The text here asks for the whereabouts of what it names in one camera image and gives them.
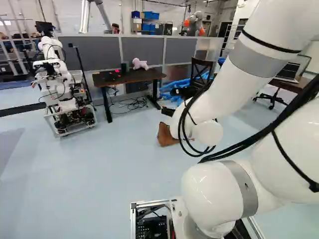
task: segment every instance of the gray floor mat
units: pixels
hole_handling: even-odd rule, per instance
[[[18,128],[0,133],[0,176],[2,175],[23,132],[24,128]]]

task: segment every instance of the brown box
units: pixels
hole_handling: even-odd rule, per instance
[[[141,31],[141,30],[142,30],[142,24],[132,23],[132,31]]]

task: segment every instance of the cubicle partition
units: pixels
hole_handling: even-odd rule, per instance
[[[184,37],[184,36],[149,36],[149,35],[111,35],[111,34],[73,34],[60,35],[66,53],[65,62],[68,70],[80,70],[80,63],[75,49],[78,47],[88,85],[95,104],[101,104],[102,95],[93,85],[92,73],[103,70],[120,69],[121,62],[134,58],[145,60],[150,67],[162,70],[168,75],[163,83],[170,81],[172,71],[190,70],[193,56],[217,61],[223,38]],[[117,86],[120,94],[125,94],[124,86]]]

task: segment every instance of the desk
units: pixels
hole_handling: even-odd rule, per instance
[[[121,77],[115,80],[109,80],[107,77],[109,71],[102,71],[96,74],[93,74],[94,86],[101,89],[103,95],[103,103],[105,108],[105,114],[108,123],[112,122],[112,115],[109,108],[108,98],[106,95],[106,87],[110,85],[118,85],[124,83],[140,82],[140,81],[153,81],[153,95],[147,95],[147,98],[153,103],[153,105],[160,110],[160,106],[157,103],[157,92],[158,92],[158,80],[166,77],[165,74],[150,68],[147,71],[144,69],[139,70],[130,70],[127,74],[122,75]]]
[[[304,87],[311,81],[311,79],[302,76],[298,76],[295,79],[298,81],[298,83],[280,81],[276,78],[273,78],[269,84],[299,94],[304,89]]]

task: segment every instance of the pink stuffed animal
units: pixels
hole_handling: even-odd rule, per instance
[[[134,58],[132,63],[134,65],[133,70],[144,68],[147,71],[149,69],[147,61],[140,61],[139,58]]]

